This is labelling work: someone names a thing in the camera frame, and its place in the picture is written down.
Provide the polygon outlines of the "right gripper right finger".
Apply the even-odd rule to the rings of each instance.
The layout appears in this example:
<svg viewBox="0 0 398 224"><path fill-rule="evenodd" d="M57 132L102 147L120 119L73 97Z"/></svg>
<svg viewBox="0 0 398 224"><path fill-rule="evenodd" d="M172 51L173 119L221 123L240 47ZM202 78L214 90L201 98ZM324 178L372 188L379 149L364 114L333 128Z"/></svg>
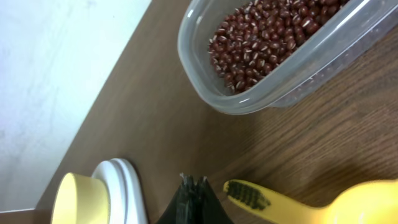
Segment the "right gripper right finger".
<svg viewBox="0 0 398 224"><path fill-rule="evenodd" d="M197 182L196 219L200 224L233 224L206 177Z"/></svg>

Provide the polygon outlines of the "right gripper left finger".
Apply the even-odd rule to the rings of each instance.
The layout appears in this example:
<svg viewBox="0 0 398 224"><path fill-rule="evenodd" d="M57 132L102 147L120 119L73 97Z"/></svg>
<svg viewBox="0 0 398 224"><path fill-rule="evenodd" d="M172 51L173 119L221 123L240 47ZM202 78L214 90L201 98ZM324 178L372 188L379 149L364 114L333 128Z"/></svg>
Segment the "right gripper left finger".
<svg viewBox="0 0 398 224"><path fill-rule="evenodd" d="M196 223L196 185L191 175L180 175L182 182L157 224Z"/></svg>

